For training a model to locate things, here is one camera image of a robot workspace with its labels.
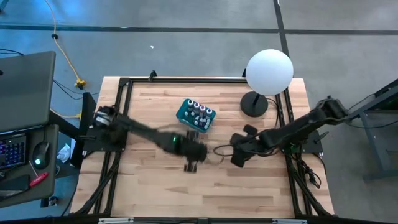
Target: yellow cable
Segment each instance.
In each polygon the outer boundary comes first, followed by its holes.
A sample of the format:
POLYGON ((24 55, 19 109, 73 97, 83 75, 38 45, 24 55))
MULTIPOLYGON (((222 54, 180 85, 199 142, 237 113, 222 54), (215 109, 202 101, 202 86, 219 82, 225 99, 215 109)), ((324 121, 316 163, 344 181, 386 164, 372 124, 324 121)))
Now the yellow cable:
POLYGON ((53 110, 53 109, 50 109, 50 111, 52 111, 52 112, 55 113, 56 115, 60 116, 61 118, 79 118, 79 119, 81 118, 81 112, 78 113, 78 114, 76 114, 76 115, 74 115, 74 116, 64 116, 64 115, 58 114, 58 113, 55 112, 55 110, 53 110))
MULTIPOLYGON (((57 21, 55 20, 54 11, 52 10, 52 8, 51 8, 49 2, 48 2, 47 0, 44 0, 44 1, 45 1, 45 3, 48 5, 48 7, 49 7, 49 9, 50 9, 50 11, 51 11, 52 19, 53 19, 53 21, 54 21, 54 32, 53 32, 53 34, 56 34, 56 31, 57 31, 57 21)), ((81 82, 81 79, 80 79, 80 77, 77 75, 77 72, 76 72, 75 68, 73 67, 72 63, 69 61, 68 56, 67 56, 66 53, 62 50, 61 46, 59 46, 59 44, 58 44, 58 42, 57 42, 57 39, 56 39, 56 38, 53 38, 53 39, 54 39, 54 42, 55 42, 55 44, 57 45, 57 47, 58 47, 58 48, 60 49, 60 51, 62 52, 63 56, 65 56, 65 59, 67 60, 69 66, 70 66, 71 69, 73 70, 73 72, 74 72, 74 74, 75 74, 75 76, 76 76, 76 78, 77 78, 77 82, 78 82, 78 83, 81 82)))

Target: teal box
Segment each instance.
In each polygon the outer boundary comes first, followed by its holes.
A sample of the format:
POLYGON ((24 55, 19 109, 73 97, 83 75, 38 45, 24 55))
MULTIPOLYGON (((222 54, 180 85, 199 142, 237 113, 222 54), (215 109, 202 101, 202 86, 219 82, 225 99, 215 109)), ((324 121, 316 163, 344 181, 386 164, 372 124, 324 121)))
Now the teal box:
POLYGON ((195 123, 194 123, 196 121, 195 118, 199 115, 198 114, 196 114, 195 116, 191 115, 191 111, 188 110, 188 101, 189 100, 190 99, 184 100, 184 102, 182 103, 180 109, 177 111, 177 114, 175 116, 181 123, 186 124, 189 127, 193 128, 201 133, 206 133, 210 129, 210 126, 213 124, 214 118, 216 117, 216 111, 211 108, 206 107, 204 117, 206 116, 207 109, 211 109, 213 111, 210 116, 210 125, 208 126, 207 129, 205 129, 205 127, 204 127, 205 125, 202 125, 202 126, 200 126, 199 124, 195 125, 195 123))

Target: screwdriver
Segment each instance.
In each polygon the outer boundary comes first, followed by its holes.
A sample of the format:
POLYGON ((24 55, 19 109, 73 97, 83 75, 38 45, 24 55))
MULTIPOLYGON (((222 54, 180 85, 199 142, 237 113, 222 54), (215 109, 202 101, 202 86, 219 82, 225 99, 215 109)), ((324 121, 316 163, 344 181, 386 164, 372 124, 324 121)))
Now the screwdriver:
POLYGON ((34 187, 37 184, 41 183, 43 180, 47 178, 49 175, 48 172, 45 172, 43 174, 37 175, 36 170, 33 168, 32 163, 29 161, 30 167, 32 168, 33 172, 35 172, 36 178, 29 184, 29 187, 34 187))

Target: white globe lamp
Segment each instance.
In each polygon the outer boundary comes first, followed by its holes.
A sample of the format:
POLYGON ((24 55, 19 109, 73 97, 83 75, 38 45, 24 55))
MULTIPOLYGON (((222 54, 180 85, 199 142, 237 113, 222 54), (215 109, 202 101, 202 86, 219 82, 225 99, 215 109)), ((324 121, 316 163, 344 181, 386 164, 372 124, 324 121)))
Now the white globe lamp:
POLYGON ((263 50, 254 55, 246 67, 246 80, 253 90, 241 100, 243 113, 259 117, 268 109, 265 96, 284 91, 293 79, 293 64, 279 50, 263 50))

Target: laptop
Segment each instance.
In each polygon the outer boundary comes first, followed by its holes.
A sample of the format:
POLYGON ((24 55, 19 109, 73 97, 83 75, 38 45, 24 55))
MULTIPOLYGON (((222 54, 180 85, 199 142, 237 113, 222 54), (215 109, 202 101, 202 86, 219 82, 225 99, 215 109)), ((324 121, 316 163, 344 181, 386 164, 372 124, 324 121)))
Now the laptop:
POLYGON ((0 58, 0 134, 48 123, 55 52, 0 58))

